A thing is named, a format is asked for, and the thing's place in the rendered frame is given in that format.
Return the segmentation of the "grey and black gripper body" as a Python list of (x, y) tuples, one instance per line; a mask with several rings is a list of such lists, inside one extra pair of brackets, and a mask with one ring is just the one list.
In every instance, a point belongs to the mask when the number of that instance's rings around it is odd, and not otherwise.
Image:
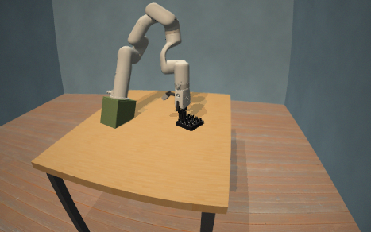
[(186, 108), (191, 103), (190, 88), (188, 89), (176, 89), (175, 90), (175, 108), (177, 106), (177, 101), (181, 109)]

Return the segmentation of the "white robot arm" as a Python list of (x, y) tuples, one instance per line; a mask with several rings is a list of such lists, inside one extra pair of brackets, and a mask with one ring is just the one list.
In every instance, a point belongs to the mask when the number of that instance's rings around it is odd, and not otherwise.
[(134, 47), (124, 46), (118, 51), (114, 89), (106, 92), (111, 94), (110, 98), (129, 100), (127, 96), (132, 64), (141, 59), (149, 44), (145, 34), (151, 25), (158, 22), (164, 26), (166, 36), (166, 45), (160, 53), (161, 71), (165, 75), (175, 74), (175, 89), (189, 88), (189, 63), (185, 60), (166, 60), (166, 52), (182, 41), (179, 21), (173, 13), (156, 3), (148, 4), (145, 13), (147, 15), (139, 18), (128, 37), (128, 42)]

